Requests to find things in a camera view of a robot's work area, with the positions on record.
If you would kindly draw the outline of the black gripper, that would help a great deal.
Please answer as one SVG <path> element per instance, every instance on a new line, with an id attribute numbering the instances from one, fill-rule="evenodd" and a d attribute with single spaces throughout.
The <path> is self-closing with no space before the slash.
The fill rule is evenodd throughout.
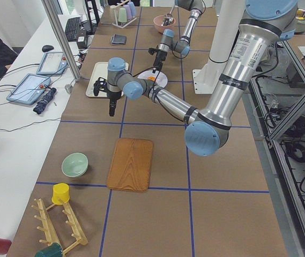
<path id="1" fill-rule="evenodd" d="M 114 116 L 115 115 L 115 109 L 116 109 L 116 103 L 117 100 L 119 100 L 121 98 L 121 92 L 111 92 L 108 91 L 107 92 L 107 97 L 109 98 L 110 102 L 109 102 L 109 115 L 110 116 Z"/>
<path id="2" fill-rule="evenodd" d="M 160 49 L 157 49 L 157 50 L 155 51 L 155 53 L 156 53 L 156 56 L 155 56 L 155 61 L 154 61 L 154 64 L 153 64 L 154 68 L 153 68 L 153 71 L 152 71 L 152 72 L 153 72 L 153 73 L 157 73 L 157 74 L 156 74 L 156 77 L 155 77 L 155 80 L 157 80 L 157 79 L 158 79 L 158 76 L 159 76 L 159 74 L 160 74 L 160 70 L 159 70 L 159 69 L 162 68 L 163 63 L 164 63 L 164 61 L 166 60 L 166 57 L 167 57 L 168 52 L 167 52 L 167 51 L 160 50 Z"/>

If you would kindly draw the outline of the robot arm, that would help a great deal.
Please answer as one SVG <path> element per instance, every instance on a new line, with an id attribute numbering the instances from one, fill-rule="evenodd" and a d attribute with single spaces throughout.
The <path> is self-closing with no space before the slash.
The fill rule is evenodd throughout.
<path id="1" fill-rule="evenodd" d="M 110 99 L 110 115 L 115 102 L 125 95 L 141 96 L 160 104 L 170 115 L 187 126 L 185 143 L 199 156 L 214 154 L 228 139 L 231 115 L 271 43 L 288 40 L 295 31 L 297 1 L 223 1 L 221 4 L 209 61 L 204 71 L 218 63 L 216 75 L 206 74 L 213 93 L 203 109 L 179 99 L 156 81 L 134 77 L 125 61 L 111 58 L 105 88 Z"/>
<path id="2" fill-rule="evenodd" d="M 192 33 L 201 15 L 206 10 L 204 1 L 174 1 L 175 6 L 190 11 L 185 29 L 177 41 L 174 39 L 174 32 L 171 29 L 164 29 L 161 41 L 156 48 L 149 48 L 150 55 L 156 53 L 153 63 L 153 73 L 162 70 L 164 61 L 169 51 L 178 59 L 186 58 L 190 51 Z"/>

